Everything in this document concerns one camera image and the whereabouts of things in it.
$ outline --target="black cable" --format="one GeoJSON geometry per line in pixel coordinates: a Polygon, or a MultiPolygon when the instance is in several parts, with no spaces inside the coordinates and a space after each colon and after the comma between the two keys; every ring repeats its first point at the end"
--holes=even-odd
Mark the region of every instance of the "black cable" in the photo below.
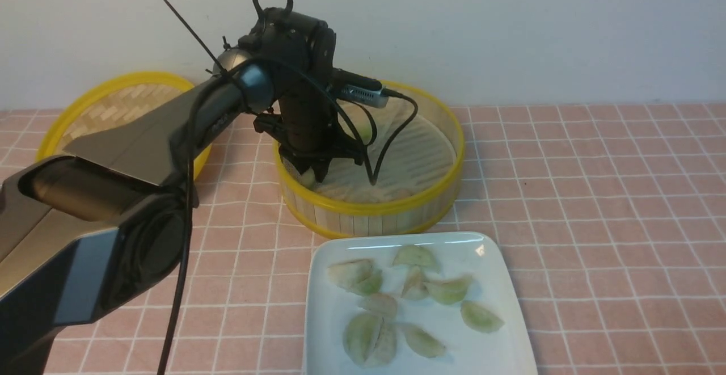
{"type": "Polygon", "coordinates": [[[368,117],[368,124],[370,124],[370,141],[365,146],[370,147],[371,145],[373,145],[376,139],[378,139],[378,127],[375,124],[373,115],[371,115],[370,111],[368,111],[368,109],[365,108],[363,104],[356,103],[355,101],[351,101],[350,103],[355,104],[358,108],[362,109],[365,113],[365,116],[368,117]]]}
{"type": "Polygon", "coordinates": [[[184,284],[187,281],[187,268],[189,267],[189,251],[192,247],[192,212],[194,210],[194,160],[195,139],[197,114],[207,98],[217,87],[225,83],[224,77],[218,77],[197,94],[197,98],[189,109],[189,120],[187,122],[187,191],[186,202],[184,204],[184,241],[181,244],[181,260],[179,261],[179,277],[176,279],[176,289],[174,290],[174,301],[171,305],[171,315],[169,316],[169,324],[166,328],[166,337],[164,345],[161,349],[161,357],[159,359],[159,367],[157,375],[166,373],[166,365],[169,361],[171,353],[171,343],[174,341],[174,332],[176,331],[176,323],[179,320],[179,310],[182,307],[182,296],[184,295],[184,284]]]}
{"type": "MultiPolygon", "coordinates": [[[[373,116],[370,114],[370,112],[364,108],[363,106],[359,106],[363,111],[365,111],[366,116],[368,117],[369,121],[371,122],[372,126],[372,137],[371,142],[368,145],[365,145],[363,143],[363,139],[361,138],[360,133],[356,129],[355,125],[353,125],[353,122],[350,120],[350,117],[348,117],[348,114],[343,111],[342,108],[340,108],[340,104],[337,103],[337,101],[332,98],[330,93],[328,93],[314,78],[311,78],[307,73],[303,72],[302,70],[294,67],[293,65],[288,64],[287,62],[282,62],[280,60],[271,59],[268,57],[253,57],[251,59],[246,60],[243,62],[239,67],[235,68],[235,72],[239,72],[241,70],[244,70],[247,66],[252,65],[257,62],[272,62],[282,65],[283,67],[286,67],[290,70],[292,70],[294,73],[298,74],[303,78],[304,80],[311,83],[312,86],[314,86],[327,100],[334,108],[337,110],[338,114],[343,117],[343,121],[350,127],[353,136],[355,137],[356,142],[358,145],[360,145],[361,150],[363,152],[364,156],[364,163],[366,166],[366,171],[368,172],[368,178],[371,181],[371,184],[375,184],[375,182],[378,179],[378,174],[381,171],[381,165],[383,163],[383,158],[386,155],[386,152],[388,151],[389,147],[392,144],[392,141],[396,138],[398,134],[400,134],[404,128],[408,124],[410,124],[411,121],[416,117],[418,114],[418,104],[414,101],[414,99],[409,98],[409,96],[406,96],[404,94],[398,93],[397,91],[393,90],[385,90],[386,95],[392,96],[393,98],[401,98],[405,99],[413,106],[413,111],[410,114],[410,116],[406,119],[406,121],[402,122],[401,125],[399,125],[394,132],[391,134],[388,140],[386,140],[386,143],[383,145],[383,148],[381,149],[381,154],[378,156],[378,161],[375,164],[374,171],[371,170],[371,164],[370,164],[370,158],[368,157],[368,151],[366,150],[366,147],[370,145],[370,143],[373,143],[374,139],[377,137],[378,132],[375,131],[375,121],[373,120],[373,116]]],[[[219,86],[224,85],[226,82],[228,82],[228,79],[225,76],[220,76],[216,78],[214,81],[212,81],[209,85],[205,86],[204,89],[200,91],[199,94],[197,94],[197,98],[195,99],[194,103],[192,103],[192,108],[189,109],[189,120],[187,122],[187,191],[186,191],[186,199],[184,204],[184,241],[182,242],[181,246],[181,260],[179,262],[179,277],[177,277],[176,280],[176,289],[174,290],[174,301],[171,305],[171,314],[169,316],[169,323],[166,329],[166,336],[164,338],[164,345],[161,351],[161,357],[159,359],[159,367],[157,370],[157,375],[164,375],[166,373],[166,366],[168,365],[169,356],[171,354],[171,344],[174,341],[174,333],[176,332],[176,324],[179,321],[179,311],[181,310],[182,306],[182,297],[184,295],[184,284],[186,284],[187,279],[187,270],[189,269],[189,251],[191,249],[191,242],[192,242],[192,228],[193,228],[193,220],[192,220],[192,213],[193,213],[193,205],[194,205],[194,160],[196,159],[196,153],[195,153],[195,139],[194,136],[196,135],[196,119],[197,114],[199,113],[200,108],[202,105],[207,101],[207,98],[212,94],[214,90],[216,90],[219,86]]]]}
{"type": "Polygon", "coordinates": [[[383,148],[381,149],[381,154],[378,155],[378,161],[376,161],[375,170],[373,171],[373,176],[374,176],[375,180],[378,180],[378,174],[381,172],[381,164],[383,163],[383,158],[386,156],[386,151],[389,150],[389,147],[391,147],[391,144],[394,142],[394,138],[396,138],[396,136],[398,134],[401,134],[401,132],[404,130],[404,128],[406,128],[406,126],[409,125],[411,123],[411,121],[413,121],[415,119],[416,115],[418,114],[418,104],[416,103],[416,101],[414,99],[410,98],[406,94],[399,93],[397,91],[390,90],[390,89],[384,89],[383,93],[386,94],[387,96],[392,96],[392,98],[400,98],[400,99],[404,99],[404,100],[408,101],[409,103],[411,103],[411,106],[413,106],[413,111],[410,114],[410,116],[406,119],[406,121],[402,122],[401,125],[399,125],[394,130],[394,132],[391,134],[391,137],[389,137],[389,139],[386,140],[386,144],[383,144],[383,148]]]}

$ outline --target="steamer basket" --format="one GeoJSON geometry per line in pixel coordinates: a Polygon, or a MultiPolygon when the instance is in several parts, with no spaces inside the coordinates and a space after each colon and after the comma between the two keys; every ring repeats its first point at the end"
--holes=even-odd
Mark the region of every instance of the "steamer basket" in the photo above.
{"type": "MultiPolygon", "coordinates": [[[[82,135],[134,121],[193,87],[178,75],[161,72],[130,73],[102,83],[60,114],[44,137],[37,160],[63,153],[68,143],[82,135]]],[[[202,171],[210,150],[211,146],[197,156],[195,178],[202,171]]]]}
{"type": "MultiPolygon", "coordinates": [[[[389,171],[389,181],[392,178],[391,175],[397,173],[400,183],[404,184],[405,191],[409,192],[410,196],[399,199],[400,196],[397,197],[395,191],[400,189],[400,186],[393,183],[384,189],[389,192],[384,192],[386,196],[380,202],[355,203],[355,195],[350,196],[350,192],[343,192],[350,182],[345,181],[343,175],[352,172],[363,175],[365,171],[362,166],[353,165],[350,165],[349,172],[346,173],[341,172],[339,166],[336,171],[334,164],[331,164],[331,171],[323,186],[308,189],[299,182],[301,177],[294,168],[280,158],[277,153],[277,145],[274,145],[275,163],[285,204],[303,225],[326,238],[423,232],[446,215],[459,192],[465,146],[464,134],[459,121],[445,104],[425,91],[397,85],[397,83],[386,83],[386,86],[407,94],[419,104],[417,120],[410,123],[392,143],[382,166],[382,169],[387,166],[394,167],[389,171]],[[432,139],[443,142],[449,148],[446,153],[442,154],[440,150],[430,148],[432,139]],[[396,151],[398,152],[396,160],[391,160],[396,151]],[[335,198],[335,189],[330,187],[336,184],[342,189],[337,194],[348,195],[348,201],[335,198]]],[[[389,106],[397,101],[397,99],[391,99],[389,106]]],[[[407,109],[405,113],[397,111],[395,115],[400,115],[404,119],[409,113],[410,109],[407,109]]],[[[379,135],[377,142],[387,139],[388,134],[398,124],[400,121],[393,125],[389,124],[387,134],[379,135]]],[[[371,163],[374,163],[378,158],[378,153],[370,157],[371,163]]],[[[356,189],[366,191],[375,189],[375,187],[371,187],[370,184],[363,186],[359,183],[356,189]]]]}

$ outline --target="white grid line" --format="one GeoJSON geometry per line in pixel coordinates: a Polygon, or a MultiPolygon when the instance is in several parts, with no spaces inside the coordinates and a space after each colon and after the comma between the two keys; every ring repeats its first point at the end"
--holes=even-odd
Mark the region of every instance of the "white grid line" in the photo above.
{"type": "MultiPolygon", "coordinates": [[[[229,133],[229,139],[231,140],[231,137],[233,136],[233,133],[229,133]]],[[[225,150],[225,159],[227,156],[227,153],[229,150],[225,150]]],[[[255,160],[257,160],[257,157],[259,157],[260,153],[260,145],[257,144],[257,148],[255,151],[255,160]]],[[[220,175],[223,174],[223,168],[225,166],[222,166],[222,169],[220,169],[220,175]]],[[[252,178],[255,177],[255,165],[252,165],[252,178]]],[[[242,215],[242,225],[244,226],[244,223],[247,222],[247,207],[249,207],[249,201],[250,197],[252,196],[252,186],[250,186],[250,189],[247,190],[247,204],[244,205],[244,214],[242,215]]],[[[233,263],[233,269],[231,270],[233,273],[237,271],[237,264],[239,261],[239,251],[242,248],[242,241],[244,240],[244,228],[241,228],[239,231],[239,238],[237,242],[237,251],[236,253],[238,256],[234,257],[234,263],[233,263]]],[[[229,288],[227,290],[227,297],[226,297],[226,303],[225,303],[225,310],[222,312],[222,322],[220,325],[220,334],[218,334],[218,340],[217,340],[217,346],[214,349],[214,360],[212,362],[212,372],[216,372],[217,363],[220,361],[220,349],[222,344],[222,336],[225,333],[225,325],[226,325],[226,313],[229,311],[229,305],[231,304],[231,294],[233,293],[233,282],[234,280],[229,280],[229,288]]]]}
{"type": "MultiPolygon", "coordinates": [[[[568,129],[566,127],[565,127],[565,135],[569,137],[569,131],[568,131],[568,129]]],[[[539,149],[542,150],[542,144],[541,143],[539,144],[539,149]]],[[[583,164],[580,162],[579,158],[577,159],[577,164],[580,167],[580,170],[583,172],[583,174],[585,174],[585,170],[583,168],[583,164]]],[[[552,171],[550,171],[550,164],[547,161],[545,161],[544,162],[544,166],[547,168],[547,173],[550,174],[550,176],[551,176],[552,175],[552,171]]],[[[588,188],[590,189],[590,193],[592,194],[592,196],[594,196],[594,191],[592,191],[592,187],[590,186],[589,181],[586,181],[586,183],[588,184],[588,188]]],[[[570,222],[567,220],[567,214],[565,212],[565,207],[562,206],[562,199],[560,197],[560,192],[558,192],[557,189],[555,189],[555,196],[557,196],[558,204],[560,205],[560,210],[562,210],[563,217],[565,218],[565,222],[566,222],[566,225],[567,225],[567,230],[570,233],[570,236],[571,236],[571,238],[573,240],[573,244],[574,244],[574,243],[576,243],[575,233],[572,230],[572,227],[570,225],[570,222]]],[[[596,202],[596,206],[597,206],[598,212],[600,212],[601,215],[602,215],[602,212],[600,210],[600,205],[597,204],[597,202],[596,202]]],[[[594,295],[596,295],[596,293],[594,292],[594,288],[592,286],[592,280],[590,278],[588,269],[586,268],[586,264],[584,262],[583,256],[580,254],[579,248],[576,247],[576,246],[575,246],[575,251],[577,253],[577,258],[580,261],[580,264],[583,266],[584,273],[585,273],[585,277],[586,277],[586,282],[588,283],[589,292],[594,296],[594,295]]],[[[596,306],[597,317],[600,319],[600,324],[601,324],[602,328],[607,328],[607,325],[605,324],[605,317],[604,317],[604,315],[602,313],[602,309],[600,307],[600,303],[597,303],[596,302],[596,303],[594,303],[594,305],[596,306]]],[[[620,373],[620,375],[622,375],[623,370],[620,367],[620,359],[618,357],[617,352],[615,351],[615,345],[613,344],[613,341],[612,341],[612,338],[610,337],[610,334],[607,334],[606,333],[606,339],[607,339],[607,345],[610,346],[610,352],[612,352],[612,354],[613,354],[613,358],[615,360],[615,364],[617,364],[618,373],[620,373]]]]}
{"type": "MultiPolygon", "coordinates": [[[[280,219],[282,219],[282,204],[280,204],[280,207],[277,212],[277,220],[280,222],[280,219]]],[[[280,245],[280,224],[278,224],[275,227],[275,249],[278,248],[280,245]]],[[[275,272],[275,264],[277,263],[277,250],[275,250],[275,253],[272,254],[272,273],[275,272]]],[[[267,284],[267,305],[265,305],[265,317],[262,320],[262,337],[260,338],[260,350],[257,354],[257,370],[260,370],[262,366],[262,354],[264,352],[264,345],[265,345],[265,333],[267,333],[267,315],[269,315],[269,303],[272,299],[272,274],[270,274],[270,282],[267,284]]]]}
{"type": "MultiPolygon", "coordinates": [[[[620,114],[620,111],[617,108],[615,109],[615,111],[617,111],[618,116],[622,116],[620,114]]],[[[672,151],[672,149],[670,147],[670,144],[667,141],[666,141],[666,144],[668,145],[669,150],[672,151]]],[[[643,163],[645,163],[645,167],[648,169],[648,171],[650,173],[652,173],[652,171],[651,171],[651,165],[648,163],[648,161],[643,161],[643,163]]],[[[620,173],[619,173],[619,171],[618,171],[617,168],[615,168],[615,173],[618,174],[618,176],[620,176],[620,173]]],[[[658,188],[658,191],[661,192],[661,194],[663,194],[663,191],[661,189],[661,186],[659,184],[656,184],[656,187],[658,188]]],[[[633,203],[632,199],[628,199],[628,202],[630,202],[631,207],[633,207],[633,209],[635,209],[635,204],[633,203]]],[[[670,202],[668,202],[668,201],[665,200],[665,197],[664,197],[664,202],[666,203],[666,206],[668,207],[668,211],[671,213],[671,215],[673,215],[675,217],[675,213],[673,212],[673,209],[671,208],[671,204],[670,204],[670,202]]],[[[663,261],[661,260],[661,256],[658,254],[658,251],[656,251],[656,246],[654,246],[653,243],[652,243],[653,242],[653,238],[651,238],[651,234],[648,232],[648,229],[645,228],[645,225],[643,224],[643,221],[639,219],[639,222],[640,222],[640,227],[643,229],[643,232],[645,232],[645,236],[650,241],[650,248],[653,250],[653,254],[656,257],[656,260],[658,261],[658,264],[660,264],[660,266],[663,266],[663,268],[665,268],[666,266],[664,266],[663,261]]],[[[676,223],[678,225],[678,228],[681,230],[681,233],[683,234],[683,237],[686,238],[686,243],[687,243],[687,235],[686,235],[685,230],[683,230],[683,228],[680,226],[680,223],[678,222],[678,220],[676,220],[676,223]]],[[[671,291],[674,294],[678,294],[677,291],[676,291],[675,286],[673,285],[673,282],[672,282],[672,279],[671,279],[671,275],[669,274],[668,269],[665,269],[665,274],[666,274],[666,279],[668,281],[668,285],[671,288],[671,291]]],[[[701,354],[703,354],[703,357],[706,357],[706,350],[703,349],[703,345],[700,343],[700,339],[698,339],[697,334],[695,333],[695,331],[693,331],[693,324],[691,323],[690,318],[688,318],[688,313],[685,310],[685,307],[683,305],[683,302],[682,302],[681,298],[678,298],[677,299],[677,302],[678,302],[678,306],[679,306],[680,310],[683,312],[683,315],[685,317],[686,323],[687,323],[688,328],[690,329],[690,331],[691,331],[691,333],[693,335],[693,338],[695,339],[695,341],[697,341],[698,349],[700,349],[700,352],[701,352],[701,354]]],[[[651,339],[653,339],[653,346],[656,349],[656,352],[658,354],[658,357],[661,360],[661,362],[664,362],[663,355],[662,355],[662,352],[661,352],[661,347],[656,342],[656,339],[653,336],[653,332],[650,331],[650,325],[648,324],[648,320],[646,320],[646,318],[645,318],[645,314],[643,313],[643,308],[640,306],[640,301],[638,301],[638,308],[640,309],[640,313],[643,316],[643,321],[645,322],[645,325],[649,328],[649,332],[651,333],[651,339]]],[[[710,365],[708,367],[708,370],[710,370],[711,375],[714,375],[715,374],[714,368],[713,368],[712,365],[710,365]]]]}
{"type": "MultiPolygon", "coordinates": [[[[149,299],[150,292],[146,292],[146,294],[143,296],[143,304],[147,302],[149,299]]],[[[132,361],[132,355],[134,354],[134,345],[136,344],[137,339],[141,338],[138,336],[138,332],[141,330],[141,323],[143,322],[143,315],[146,314],[147,309],[140,308],[141,314],[138,316],[138,324],[136,330],[134,330],[134,337],[132,338],[132,344],[129,347],[129,354],[126,356],[126,361],[124,362],[124,372],[129,368],[129,363],[132,361]]]]}
{"type": "MultiPolygon", "coordinates": [[[[501,118],[501,111],[500,111],[499,108],[497,108],[497,113],[500,115],[500,118],[501,118]]],[[[508,151],[509,155],[512,156],[512,151],[510,150],[509,144],[506,145],[506,150],[508,151]]],[[[512,168],[514,169],[515,176],[516,176],[517,170],[514,167],[514,162],[512,163],[512,168]]],[[[519,189],[519,193],[521,194],[521,196],[524,197],[524,191],[522,191],[522,186],[520,184],[517,184],[517,187],[519,189]]],[[[524,212],[526,213],[527,219],[529,220],[529,228],[532,230],[532,233],[534,234],[534,225],[531,222],[531,217],[529,216],[529,208],[526,205],[524,206],[524,212]]],[[[536,235],[534,237],[534,241],[535,241],[535,243],[537,243],[537,236],[536,235]]],[[[535,246],[535,248],[537,249],[537,255],[539,256],[539,262],[542,263],[542,266],[543,267],[546,267],[545,259],[542,256],[542,252],[540,251],[540,249],[539,249],[538,246],[535,246]]],[[[550,294],[554,296],[555,295],[555,292],[553,292],[553,290],[552,290],[552,284],[550,284],[550,277],[549,277],[549,275],[545,275],[545,281],[547,282],[547,289],[549,289],[550,290],[550,294]]],[[[554,305],[554,309],[555,309],[555,316],[557,317],[557,325],[558,325],[558,327],[560,329],[564,329],[564,327],[562,325],[562,318],[560,317],[560,310],[559,310],[559,308],[558,308],[558,306],[557,306],[556,303],[554,305]]],[[[563,342],[565,344],[565,351],[567,352],[567,359],[570,361],[570,365],[573,365],[574,364],[574,360],[572,359],[572,352],[570,351],[570,343],[567,342],[567,337],[566,336],[563,336],[563,342]]],[[[573,366],[573,371],[574,371],[575,375],[577,375],[577,369],[574,366],[573,366]]]]}
{"type": "MultiPolygon", "coordinates": [[[[229,136],[227,137],[227,141],[226,141],[227,143],[229,143],[229,141],[231,141],[231,137],[232,136],[233,136],[233,133],[230,132],[229,133],[229,136]]],[[[220,169],[220,174],[218,174],[218,176],[217,176],[217,184],[220,184],[220,182],[221,182],[221,179],[222,179],[222,176],[223,176],[223,167],[224,166],[222,166],[222,168],[220,169]]],[[[215,189],[214,194],[212,196],[213,202],[216,200],[217,192],[218,192],[218,189],[215,189]]],[[[205,223],[204,233],[202,234],[202,243],[200,244],[200,248],[204,248],[204,243],[207,240],[207,232],[209,231],[209,226],[208,225],[209,225],[209,221],[212,219],[213,212],[214,212],[214,207],[212,207],[212,209],[210,209],[210,211],[209,211],[209,220],[207,220],[207,223],[205,223]]],[[[186,305],[185,298],[186,298],[186,300],[188,300],[189,299],[189,295],[192,294],[192,287],[193,287],[193,284],[194,284],[194,280],[193,279],[194,279],[194,276],[195,276],[195,272],[197,272],[197,269],[199,268],[200,261],[201,261],[201,257],[197,257],[197,260],[196,260],[194,269],[192,269],[191,272],[189,271],[189,268],[187,267],[187,279],[189,280],[189,282],[185,285],[186,289],[185,289],[185,292],[184,292],[184,294],[182,295],[182,298],[181,298],[181,305],[184,308],[181,309],[181,317],[179,317],[179,323],[178,323],[178,325],[176,327],[176,331],[175,331],[175,334],[174,334],[174,343],[172,345],[171,354],[169,356],[169,361],[168,361],[168,364],[167,364],[167,369],[168,370],[171,370],[171,368],[174,367],[174,358],[176,357],[176,348],[179,345],[178,339],[176,338],[176,334],[181,333],[182,328],[184,328],[184,318],[187,317],[187,310],[188,310],[188,306],[186,305]]]]}

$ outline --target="bamboo steamer lid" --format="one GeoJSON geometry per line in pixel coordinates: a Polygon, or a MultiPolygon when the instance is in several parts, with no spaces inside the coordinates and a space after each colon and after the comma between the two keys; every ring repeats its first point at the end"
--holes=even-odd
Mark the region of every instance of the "bamboo steamer lid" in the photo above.
{"type": "MultiPolygon", "coordinates": [[[[66,145],[82,135],[129,124],[193,87],[185,78],[161,72],[130,73],[106,81],[60,114],[43,139],[37,160],[64,153],[66,145]]],[[[197,156],[195,178],[209,152],[207,148],[197,156]]]]}

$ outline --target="bamboo steamer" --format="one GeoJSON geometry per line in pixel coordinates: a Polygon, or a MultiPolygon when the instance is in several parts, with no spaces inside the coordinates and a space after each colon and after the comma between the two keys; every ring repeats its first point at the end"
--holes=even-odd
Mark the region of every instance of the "bamboo steamer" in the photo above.
{"type": "MultiPolygon", "coordinates": [[[[324,183],[303,186],[303,178],[280,158],[274,145],[283,201],[303,225],[326,238],[420,233],[441,220],[458,195],[465,150],[461,124],[435,96],[398,83],[386,86],[415,99],[419,112],[386,153],[375,187],[365,178],[365,169],[352,160],[334,160],[324,183]]],[[[393,109],[396,119],[377,142],[382,144],[409,116],[407,104],[389,100],[386,109],[393,109]]],[[[371,114],[376,124],[391,117],[376,109],[371,114]]],[[[378,154],[371,152],[370,157],[375,163],[378,154]]]]}
{"type": "MultiPolygon", "coordinates": [[[[63,153],[68,143],[82,135],[120,127],[194,85],[183,77],[163,72],[136,72],[106,81],[76,99],[53,122],[36,156],[37,161],[63,153]]],[[[194,164],[195,178],[202,171],[211,147],[200,153],[194,164]]]]}

